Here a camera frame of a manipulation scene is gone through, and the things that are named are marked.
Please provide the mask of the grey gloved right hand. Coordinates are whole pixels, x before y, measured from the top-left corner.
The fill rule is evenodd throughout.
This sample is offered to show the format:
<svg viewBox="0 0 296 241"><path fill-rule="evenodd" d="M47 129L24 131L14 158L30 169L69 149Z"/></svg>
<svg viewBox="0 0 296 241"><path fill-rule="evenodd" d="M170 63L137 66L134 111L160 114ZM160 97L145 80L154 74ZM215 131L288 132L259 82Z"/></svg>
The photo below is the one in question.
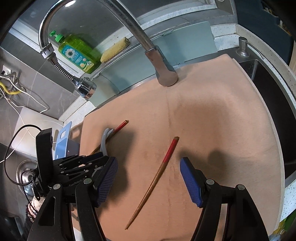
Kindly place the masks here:
<svg viewBox="0 0 296 241"><path fill-rule="evenodd" d="M32 201L27 205L26 216L31 221L34 222L37 214L45 201L45 197L41 197L39 200L34 197Z"/></svg>

